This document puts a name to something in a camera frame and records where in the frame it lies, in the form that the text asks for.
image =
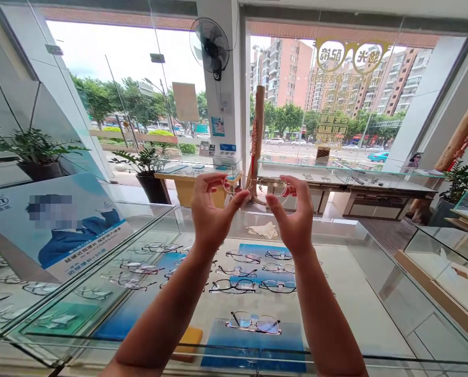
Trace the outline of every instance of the wooden post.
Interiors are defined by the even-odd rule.
[[[459,122],[458,127],[455,129],[454,135],[449,140],[447,147],[444,149],[440,159],[435,164],[434,169],[440,172],[448,171],[454,161],[463,157],[464,151],[468,147],[468,110]],[[412,215],[414,222],[420,222],[421,213],[429,209],[431,201],[416,199],[412,203],[407,215]]]
[[[265,86],[257,85],[255,94],[255,121],[251,135],[251,162],[248,177],[251,179],[250,197],[248,200],[265,205],[265,202],[257,198],[258,160],[262,154],[262,139],[264,138],[264,106]]]

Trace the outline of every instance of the black fan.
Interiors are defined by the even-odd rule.
[[[222,28],[211,18],[201,17],[191,28],[191,48],[197,62],[213,73],[216,81],[229,62],[229,41]]]

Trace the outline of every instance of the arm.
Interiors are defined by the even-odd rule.
[[[225,209],[216,208],[210,193],[226,176],[209,173],[197,177],[192,200],[196,233],[192,250],[135,323],[102,376],[161,375],[191,321],[213,256],[226,238],[234,214],[249,195],[242,191]]]
[[[297,196],[297,211],[287,215],[274,195],[266,200],[279,226],[281,239],[293,255],[302,321],[314,362],[326,376],[368,376],[363,356],[342,313],[311,241],[313,203],[309,187],[292,176],[281,178]]]

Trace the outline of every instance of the cloth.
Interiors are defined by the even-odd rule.
[[[42,268],[50,266],[60,256],[68,256],[69,251],[96,236],[120,221],[115,209],[101,213],[103,219],[93,216],[82,220],[82,228],[76,231],[52,230],[51,240],[40,250],[39,263]]]
[[[249,234],[255,234],[267,239],[273,239],[277,237],[276,226],[272,224],[272,221],[261,226],[246,227],[246,229],[248,229]]]

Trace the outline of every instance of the white ceiling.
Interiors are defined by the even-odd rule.
[[[468,19],[468,0],[239,0],[243,4]]]

